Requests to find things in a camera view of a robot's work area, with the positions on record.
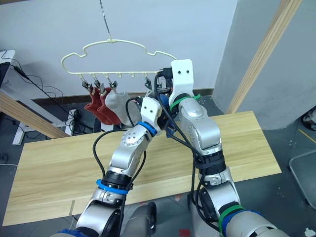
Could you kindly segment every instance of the clothes hanger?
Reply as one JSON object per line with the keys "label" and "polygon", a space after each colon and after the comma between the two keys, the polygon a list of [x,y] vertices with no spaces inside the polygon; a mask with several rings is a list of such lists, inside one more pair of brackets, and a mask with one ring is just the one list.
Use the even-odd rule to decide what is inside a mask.
{"label": "clothes hanger", "polygon": [[84,81],[85,81],[84,78],[83,78],[83,75],[92,75],[93,78],[95,78],[95,75],[104,75],[104,76],[106,76],[106,78],[109,78],[109,74],[116,74],[116,75],[118,75],[119,78],[121,78],[122,75],[124,75],[124,74],[130,74],[132,76],[132,78],[134,78],[135,74],[143,74],[145,77],[147,77],[147,74],[156,74],[157,73],[157,71],[154,71],[154,72],[151,72],[151,71],[149,71],[149,72],[147,72],[147,71],[136,71],[136,72],[70,72],[66,68],[65,60],[67,58],[69,58],[69,57],[71,57],[73,55],[75,55],[77,57],[80,57],[80,58],[86,57],[88,55],[88,52],[86,50],[89,47],[92,47],[92,46],[98,45],[98,44],[104,44],[104,43],[118,43],[118,42],[129,43],[129,44],[133,44],[133,45],[136,45],[136,46],[139,46],[139,47],[143,48],[145,53],[150,55],[150,56],[156,56],[157,54],[163,54],[163,55],[166,55],[168,57],[171,57],[173,60],[176,60],[176,57],[174,57],[173,55],[171,55],[169,53],[166,53],[166,52],[155,51],[154,53],[150,53],[150,52],[147,51],[147,48],[144,45],[140,44],[140,43],[136,43],[136,42],[132,42],[132,41],[128,41],[128,40],[122,40],[122,39],[113,39],[112,36],[111,36],[110,30],[109,30],[108,23],[107,23],[106,18],[105,18],[103,6],[102,6],[102,1],[101,0],[99,0],[99,1],[100,1],[100,5],[101,5],[102,14],[103,14],[103,19],[104,19],[104,22],[105,22],[105,25],[106,25],[106,28],[107,28],[107,31],[108,31],[109,39],[105,40],[105,41],[98,41],[98,42],[87,44],[86,46],[84,46],[82,48],[82,50],[84,52],[84,54],[82,54],[82,55],[79,55],[79,54],[73,52],[73,53],[70,53],[70,54],[67,54],[66,56],[64,56],[62,58],[62,60],[61,60],[61,65],[62,65],[62,67],[64,68],[64,70],[67,73],[73,74],[73,75],[78,75],[80,77],[80,79],[82,80],[82,83],[84,83]]}

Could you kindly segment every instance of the wooden beam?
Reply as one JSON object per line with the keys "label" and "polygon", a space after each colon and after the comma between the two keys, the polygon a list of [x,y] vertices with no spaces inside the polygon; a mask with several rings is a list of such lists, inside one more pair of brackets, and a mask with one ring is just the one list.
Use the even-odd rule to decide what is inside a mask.
{"label": "wooden beam", "polygon": [[46,135],[47,137],[68,137],[68,134],[28,110],[3,92],[0,92],[0,111]]}
{"label": "wooden beam", "polygon": [[282,0],[249,68],[243,77],[226,113],[236,113],[251,86],[282,37],[302,0]]}

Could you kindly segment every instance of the wooden table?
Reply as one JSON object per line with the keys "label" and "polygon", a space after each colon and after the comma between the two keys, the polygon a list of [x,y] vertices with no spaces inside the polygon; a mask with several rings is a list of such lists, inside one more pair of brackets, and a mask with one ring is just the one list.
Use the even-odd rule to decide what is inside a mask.
{"label": "wooden table", "polygon": [[[213,117],[221,129],[226,164],[235,181],[281,173],[253,112]],[[3,225],[80,214],[89,201],[101,171],[92,144],[100,133],[32,142],[24,145]],[[105,136],[97,154],[105,166],[119,145],[121,132]],[[129,192],[127,204],[190,190],[191,151],[155,137],[147,160]]]}

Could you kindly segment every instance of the light wood surface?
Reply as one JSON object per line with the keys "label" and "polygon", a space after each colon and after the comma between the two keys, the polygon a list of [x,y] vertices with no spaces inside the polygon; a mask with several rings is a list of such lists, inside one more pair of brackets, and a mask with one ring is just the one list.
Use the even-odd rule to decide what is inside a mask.
{"label": "light wood surface", "polygon": [[51,125],[49,122],[28,110],[3,92],[0,92],[0,111],[46,135],[47,137],[68,137],[68,134]]}
{"label": "light wood surface", "polygon": [[[253,112],[213,118],[221,129],[226,164],[235,181],[281,172]],[[3,225],[80,214],[97,187],[96,179],[102,176],[92,154],[99,135],[25,144]],[[121,132],[116,132],[99,141],[96,151],[105,167],[120,140]],[[150,143],[127,203],[187,192],[191,172],[191,151],[163,133]]]}
{"label": "light wood surface", "polygon": [[268,58],[282,37],[302,0],[282,0],[249,68],[243,77],[226,113],[236,113],[257,79]]}

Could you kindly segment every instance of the gray wall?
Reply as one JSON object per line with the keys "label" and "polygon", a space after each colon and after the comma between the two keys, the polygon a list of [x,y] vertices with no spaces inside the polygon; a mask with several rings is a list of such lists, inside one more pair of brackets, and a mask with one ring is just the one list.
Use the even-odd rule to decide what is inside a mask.
{"label": "gray wall", "polygon": [[[213,98],[225,112],[277,10],[276,0],[239,0]],[[243,101],[263,129],[289,125],[316,104],[316,1],[304,0]]]}
{"label": "gray wall", "polygon": [[[178,59],[191,59],[195,88],[214,88],[237,0],[103,0],[113,38],[131,40]],[[107,40],[99,0],[32,0],[0,5],[0,49],[14,49],[26,73],[44,84],[82,95],[79,77],[66,73],[60,60],[82,53],[86,44]],[[166,56],[151,57],[128,44],[97,45],[88,56],[65,61],[70,71],[158,71]],[[146,91],[144,77],[123,76],[118,91]],[[45,97],[16,76],[12,86],[30,98]]]}

